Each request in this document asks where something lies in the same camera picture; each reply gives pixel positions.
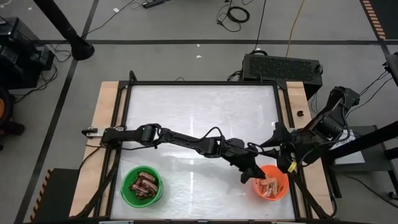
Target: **gray floor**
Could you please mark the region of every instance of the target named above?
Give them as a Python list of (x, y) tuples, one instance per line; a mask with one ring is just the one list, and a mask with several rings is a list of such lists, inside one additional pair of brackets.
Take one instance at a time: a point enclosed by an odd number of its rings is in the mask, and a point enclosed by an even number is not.
[[(56, 2), (81, 34), (93, 0)], [(108, 20), (113, 15), (113, 8), (120, 9), (127, 2), (99, 0), (90, 30)], [(245, 6), (251, 18), (237, 33), (230, 33), (215, 23), (216, 13), (222, 5), (222, 0), (173, 0), (149, 10), (138, 8), (133, 11), (127, 7), (102, 29), (90, 34), (88, 39), (253, 40), (257, 37), (262, 1)], [(299, 5), (300, 1), (268, 0), (260, 38), (287, 40)], [(0, 8), (0, 14), (19, 16), (41, 39), (62, 39), (31, 1), (13, 0)], [(376, 36), (359, 1), (307, 0), (293, 39), (376, 40)], [(95, 45), (94, 56), (78, 62), (25, 221), (29, 220), (47, 169), (77, 169), (80, 165), (86, 143), (80, 130), (91, 124), (101, 82), (125, 80), (130, 70), (134, 70), (139, 80), (175, 80), (177, 77), (186, 80), (226, 80), (229, 74), (241, 68), (244, 54), (253, 47), (249, 44)], [(286, 45), (258, 47), (275, 56), (284, 56), (287, 48)], [(398, 46), (389, 46), (389, 50), (396, 52)], [(323, 64), (325, 72), (323, 87), (318, 94), (318, 108), (325, 105), (334, 86), (342, 85), (361, 91), (383, 72), (381, 64), (384, 63), (384, 55), (378, 45), (292, 45), (289, 56), (317, 59)], [(26, 132), (19, 137), (1, 139), (5, 145), (0, 152), (0, 216), (3, 223), (15, 220), (71, 61), (56, 63), (58, 78), (46, 90), (34, 93), (16, 105), (15, 119), (26, 125)], [(368, 99), (377, 86), (371, 88), (362, 101)], [(398, 99), (393, 96), (396, 93), (397, 87), (389, 82), (367, 106), (352, 113), (348, 122), (352, 126), (376, 124), (382, 127), (395, 121)], [(397, 143), (389, 141), (387, 146), (394, 147)], [(385, 173), (357, 176), (379, 192), (392, 190)], [(337, 201), (338, 218), (370, 223), (391, 223), (396, 219), (394, 208), (361, 185), (344, 177), (338, 180), (343, 194), (343, 198)]]

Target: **table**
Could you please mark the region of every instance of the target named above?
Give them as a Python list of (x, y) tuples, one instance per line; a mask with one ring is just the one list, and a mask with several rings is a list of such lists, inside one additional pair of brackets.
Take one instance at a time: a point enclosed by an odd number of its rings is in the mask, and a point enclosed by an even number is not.
[[(119, 82), (103, 82), (101, 89), (99, 91), (99, 97), (93, 117), (92, 126), (97, 128), (108, 128), (111, 124), (111, 119), (113, 115), (113, 109), (115, 105), (116, 93), (118, 92)], [(295, 128), (304, 127), (310, 120), (310, 110), (308, 108), (307, 98), (305, 96), (304, 87), (302, 82), (287, 82), (287, 94), (289, 96), (290, 107), (292, 110), (293, 120)], [(121, 102), (119, 104), (119, 114), (117, 117), (116, 125), (121, 124), (121, 117), (124, 107), (124, 100), (126, 97), (126, 90), (122, 91)], [(289, 126), (287, 123), (288, 113), (286, 110), (286, 105), (284, 101), (284, 92), (279, 90), (280, 106), (282, 108), (282, 116), (285, 121), (285, 125)], [(297, 116), (298, 111), (303, 111), (304, 116)], [(100, 138), (89, 139), (87, 144), (99, 145)], [(92, 153), (95, 148), (86, 147), (85, 155), (88, 156)], [(92, 198), (93, 194), (98, 188), (100, 182), (101, 169), (103, 166), (105, 156), (105, 149), (100, 149), (96, 154), (94, 154), (90, 159), (88, 159), (80, 171), (80, 176), (76, 185), (75, 195), (73, 198), (72, 207), (70, 210), (70, 216), (79, 213), (83, 207)], [(112, 166), (113, 156), (109, 160), (108, 169)], [(323, 207), (323, 209), (328, 213), (332, 214), (333, 207), (330, 201), (330, 194), (328, 191), (328, 186), (326, 184), (326, 178), (323, 171), (322, 161), (319, 159), (312, 165), (304, 168), (304, 175), (308, 190), (317, 200), (317, 202)], [(298, 209), (300, 211), (300, 217), (305, 218), (305, 205), (303, 202), (302, 194), (296, 186)], [(109, 186), (105, 190), (102, 196), (101, 208), (99, 210), (99, 215), (103, 216), (106, 213), (106, 204), (108, 202)]]

